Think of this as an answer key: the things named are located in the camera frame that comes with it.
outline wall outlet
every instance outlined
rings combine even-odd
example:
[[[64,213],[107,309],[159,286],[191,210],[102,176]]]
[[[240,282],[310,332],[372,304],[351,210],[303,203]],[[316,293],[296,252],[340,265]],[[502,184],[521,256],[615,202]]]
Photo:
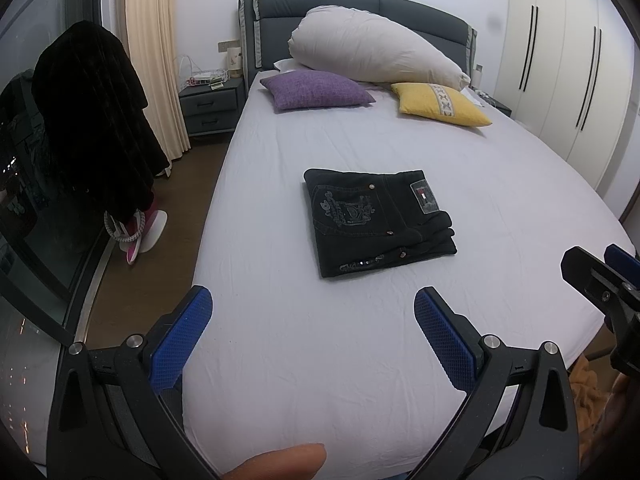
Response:
[[[240,46],[240,40],[220,41],[218,43],[218,52],[226,52],[228,48]]]

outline gray upholstered headboard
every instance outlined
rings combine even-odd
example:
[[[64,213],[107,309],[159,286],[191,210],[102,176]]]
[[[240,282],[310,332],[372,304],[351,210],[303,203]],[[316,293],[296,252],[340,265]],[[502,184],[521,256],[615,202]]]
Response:
[[[409,0],[238,0],[244,83],[248,91],[260,70],[287,59],[291,33],[306,13],[321,5],[368,10],[410,28],[471,76],[476,31],[463,20]]]

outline nightstand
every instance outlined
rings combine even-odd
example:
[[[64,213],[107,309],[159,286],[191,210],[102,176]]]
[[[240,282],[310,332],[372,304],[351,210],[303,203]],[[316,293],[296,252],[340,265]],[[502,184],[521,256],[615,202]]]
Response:
[[[508,106],[503,105],[500,101],[495,100],[489,94],[482,92],[481,90],[474,90],[474,91],[476,92],[476,94],[478,94],[478,96],[480,96],[482,99],[487,101],[492,107],[496,108],[497,110],[500,110],[507,117],[509,118],[511,117],[511,109]]]
[[[187,86],[178,97],[190,137],[226,134],[236,129],[244,108],[244,78],[232,78],[216,90]]]

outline bed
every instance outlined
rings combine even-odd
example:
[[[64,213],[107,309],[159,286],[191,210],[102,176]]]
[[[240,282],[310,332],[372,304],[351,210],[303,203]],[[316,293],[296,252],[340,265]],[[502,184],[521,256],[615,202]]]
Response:
[[[194,274],[214,313],[184,369],[184,427],[223,472],[261,452],[322,442],[328,459],[317,478],[382,479],[412,469],[463,399],[415,322],[420,288],[435,286],[478,332],[509,345],[555,341],[569,365],[602,315],[562,280],[563,253],[634,248],[575,170],[489,106],[494,124],[481,130],[401,117],[396,97],[376,86],[367,86],[370,107],[274,111],[258,80],[289,57],[291,31],[321,4],[381,13],[463,70],[473,64],[475,32],[413,2],[241,0],[250,91]],[[322,279],[308,168],[423,170],[452,218],[458,253]],[[505,394],[493,428],[513,396]]]

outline wardrobe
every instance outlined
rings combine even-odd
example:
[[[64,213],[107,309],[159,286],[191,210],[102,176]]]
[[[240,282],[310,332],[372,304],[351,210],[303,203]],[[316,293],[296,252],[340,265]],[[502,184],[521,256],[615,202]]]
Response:
[[[509,0],[495,98],[596,188],[629,104],[634,40],[610,0]]]

